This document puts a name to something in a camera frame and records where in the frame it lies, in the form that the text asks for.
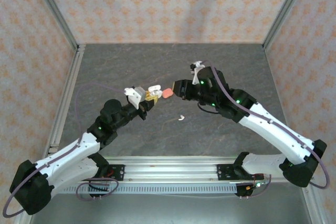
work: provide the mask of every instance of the gray marble surface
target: gray marble surface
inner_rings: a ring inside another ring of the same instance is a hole
[[[87,45],[74,94],[82,84],[97,82],[123,90],[160,84],[171,88],[175,80],[191,79],[190,64],[211,60],[232,88],[254,96],[271,114],[284,122],[268,62],[261,45],[249,44],[113,44]],[[90,86],[78,99],[80,121],[87,129],[109,99],[126,104],[122,93]],[[78,138],[74,99],[66,118],[60,147]],[[101,151],[116,155],[214,155],[237,156],[279,153],[249,129],[220,115],[202,112],[195,101],[178,97],[159,99],[145,121],[134,119],[118,130],[118,137]],[[184,115],[183,121],[177,119]]]

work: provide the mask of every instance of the gray floor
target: gray floor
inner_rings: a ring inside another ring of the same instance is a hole
[[[116,44],[87,45],[75,91],[88,82],[124,89],[160,84],[163,89],[175,80],[192,79],[190,64],[211,60],[232,88],[244,89],[284,122],[268,62],[261,45],[228,44]],[[87,129],[105,101],[123,94],[90,87],[79,99],[80,120]],[[78,138],[72,97],[60,147]],[[178,121],[184,115],[184,121]],[[118,137],[103,149],[115,155],[214,155],[236,156],[242,151],[276,154],[278,151],[260,136],[219,115],[200,111],[194,101],[178,97],[161,98],[145,121],[134,119],[118,131]]]
[[[75,195],[57,195],[33,217],[32,224],[309,224],[302,190],[272,184],[256,198],[201,198],[173,195],[112,195],[83,202]]]

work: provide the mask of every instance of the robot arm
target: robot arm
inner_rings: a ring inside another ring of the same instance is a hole
[[[253,130],[282,153],[280,155],[255,155],[243,152],[234,164],[235,173],[242,179],[259,173],[283,174],[291,183],[307,187],[318,165],[318,161],[307,150],[307,147],[321,158],[327,145],[321,140],[313,142],[299,135],[272,116],[247,92],[229,88],[222,72],[214,70],[235,103],[222,92],[211,67],[205,67],[201,61],[197,61],[191,64],[191,71],[194,74],[193,80],[174,82],[173,91],[178,97],[183,100],[198,101],[200,105],[213,106],[221,116]],[[303,145],[291,135],[298,137]]]
[[[135,117],[145,120],[147,111],[157,101],[157,96],[150,96],[141,87],[127,88],[125,94],[128,104],[122,106],[115,99],[107,101],[81,139],[34,164],[26,160],[19,165],[9,191],[17,191],[14,197],[29,215],[43,209],[64,188],[107,174],[109,164],[98,151],[117,137],[117,129]],[[19,186],[28,177],[31,178]]]

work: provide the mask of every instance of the pink object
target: pink object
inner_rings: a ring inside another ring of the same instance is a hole
[[[162,97],[166,99],[168,97],[171,97],[173,94],[174,94],[174,92],[173,92],[172,89],[165,89],[162,92]]]

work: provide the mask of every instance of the floral wallpaper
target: floral wallpaper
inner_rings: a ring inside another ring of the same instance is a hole
[[[297,0],[267,58],[289,125],[328,147],[331,186],[318,192],[336,223],[336,0]],[[316,179],[324,184],[321,169]]]
[[[1,207],[18,165],[43,155],[73,56],[44,0],[0,0]]]
[[[262,43],[285,0],[56,0],[79,43]]]

